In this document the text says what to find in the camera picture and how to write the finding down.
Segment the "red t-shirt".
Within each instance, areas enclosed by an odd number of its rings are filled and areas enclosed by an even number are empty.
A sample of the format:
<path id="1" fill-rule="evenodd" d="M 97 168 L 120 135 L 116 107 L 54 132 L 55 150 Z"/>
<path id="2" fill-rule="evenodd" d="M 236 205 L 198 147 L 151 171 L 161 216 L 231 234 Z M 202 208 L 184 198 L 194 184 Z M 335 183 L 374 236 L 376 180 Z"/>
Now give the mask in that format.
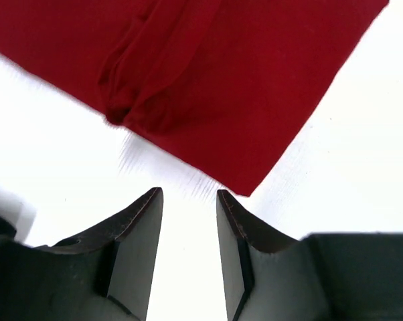
<path id="1" fill-rule="evenodd" d="M 386 1 L 0 1 L 0 54 L 238 195 Z"/>

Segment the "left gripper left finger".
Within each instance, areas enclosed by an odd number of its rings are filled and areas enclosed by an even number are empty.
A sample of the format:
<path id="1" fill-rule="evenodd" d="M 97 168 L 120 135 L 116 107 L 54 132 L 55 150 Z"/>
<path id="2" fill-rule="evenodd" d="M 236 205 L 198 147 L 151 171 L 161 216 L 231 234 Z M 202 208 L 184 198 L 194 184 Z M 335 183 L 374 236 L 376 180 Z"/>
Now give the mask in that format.
<path id="1" fill-rule="evenodd" d="M 145 320 L 163 192 L 53 246 L 0 235 L 0 320 Z"/>

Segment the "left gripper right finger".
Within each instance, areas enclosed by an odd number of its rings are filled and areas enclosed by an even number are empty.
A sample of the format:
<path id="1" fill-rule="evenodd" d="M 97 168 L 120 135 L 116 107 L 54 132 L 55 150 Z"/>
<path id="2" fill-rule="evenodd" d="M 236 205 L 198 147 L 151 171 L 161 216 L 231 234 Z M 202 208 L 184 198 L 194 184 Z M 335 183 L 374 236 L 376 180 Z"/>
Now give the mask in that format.
<path id="1" fill-rule="evenodd" d="M 293 239 L 217 193 L 229 320 L 403 320 L 403 233 Z"/>

